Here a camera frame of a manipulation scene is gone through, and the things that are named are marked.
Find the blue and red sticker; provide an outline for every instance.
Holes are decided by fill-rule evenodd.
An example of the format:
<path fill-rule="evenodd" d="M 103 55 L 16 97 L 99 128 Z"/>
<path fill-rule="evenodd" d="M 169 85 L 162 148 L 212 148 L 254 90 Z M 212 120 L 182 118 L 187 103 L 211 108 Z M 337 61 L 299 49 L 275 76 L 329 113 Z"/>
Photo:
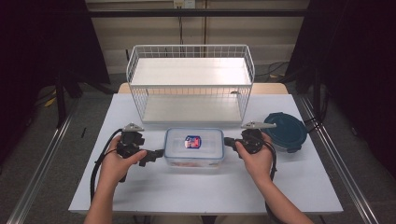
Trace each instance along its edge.
<path fill-rule="evenodd" d="M 201 137 L 197 135 L 187 135 L 186 139 L 184 140 L 184 146 L 186 148 L 199 148 L 201 144 Z"/>

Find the round lid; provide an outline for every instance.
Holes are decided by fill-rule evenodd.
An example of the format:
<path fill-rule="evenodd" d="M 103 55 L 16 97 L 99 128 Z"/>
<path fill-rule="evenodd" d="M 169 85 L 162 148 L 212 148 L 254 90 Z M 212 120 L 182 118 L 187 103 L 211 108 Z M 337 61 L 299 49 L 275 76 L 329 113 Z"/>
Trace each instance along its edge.
<path fill-rule="evenodd" d="M 287 148 L 288 152 L 299 150 L 306 139 L 304 124 L 292 115 L 273 113 L 264 122 L 276 124 L 276 128 L 262 129 L 262 132 L 268 134 L 274 144 Z"/>

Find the hand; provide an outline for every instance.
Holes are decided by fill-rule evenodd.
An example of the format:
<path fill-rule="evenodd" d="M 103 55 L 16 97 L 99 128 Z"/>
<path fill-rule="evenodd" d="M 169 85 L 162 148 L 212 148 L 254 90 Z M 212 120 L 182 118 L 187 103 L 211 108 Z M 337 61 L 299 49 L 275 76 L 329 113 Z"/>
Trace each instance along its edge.
<path fill-rule="evenodd" d="M 262 139 L 265 142 L 272 143 L 271 137 L 265 133 L 262 133 Z M 239 155 L 245 162 L 247 171 L 253 178 L 254 182 L 258 181 L 271 181 L 270 169 L 272 165 L 272 154 L 269 148 L 262 146 L 256 154 L 249 154 L 240 142 L 236 142 L 236 149 Z"/>
<path fill-rule="evenodd" d="M 142 160 L 147 154 L 146 150 L 141 150 L 133 156 L 123 159 L 115 150 L 119 141 L 120 135 L 114 137 L 110 142 L 110 146 L 106 151 L 108 155 L 105 156 L 102 162 L 98 185 L 108 185 L 111 188 L 115 188 L 126 175 L 129 167 Z"/>

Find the metal basket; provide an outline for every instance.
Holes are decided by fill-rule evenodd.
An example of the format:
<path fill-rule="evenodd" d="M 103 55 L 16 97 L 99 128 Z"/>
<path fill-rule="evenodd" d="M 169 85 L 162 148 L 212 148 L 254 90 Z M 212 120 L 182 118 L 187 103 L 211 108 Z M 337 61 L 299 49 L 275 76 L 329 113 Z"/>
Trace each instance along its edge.
<path fill-rule="evenodd" d="M 236 123 L 254 73 L 246 45 L 145 45 L 126 76 L 142 122 Z"/>

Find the white table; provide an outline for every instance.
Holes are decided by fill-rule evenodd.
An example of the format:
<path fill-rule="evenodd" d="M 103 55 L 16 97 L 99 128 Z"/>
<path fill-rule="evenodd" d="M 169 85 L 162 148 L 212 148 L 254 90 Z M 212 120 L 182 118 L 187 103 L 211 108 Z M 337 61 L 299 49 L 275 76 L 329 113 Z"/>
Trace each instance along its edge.
<path fill-rule="evenodd" d="M 262 121 L 275 112 L 284 112 L 301 119 L 291 95 L 253 94 L 250 96 L 244 123 L 251 120 Z M 163 148 L 165 130 L 171 126 L 143 125 L 137 115 L 132 95 L 115 94 L 70 204 L 71 212 L 84 214 L 88 211 L 94 161 L 108 137 L 131 121 L 146 129 L 142 133 L 146 138 L 143 148 Z M 224 136 L 241 137 L 242 130 L 239 126 L 213 126 L 221 128 Z M 276 168 L 276 185 L 303 212 L 329 214 L 343 211 L 309 136 L 300 151 L 293 154 L 278 152 Z M 217 169 L 170 167 L 164 158 L 149 162 L 146 167 L 134 165 L 129 170 L 125 183 L 117 186 L 113 210 L 116 213 L 172 215 L 266 213 L 260 192 L 248 175 L 243 161 L 230 147 L 226 147 L 225 159 Z"/>

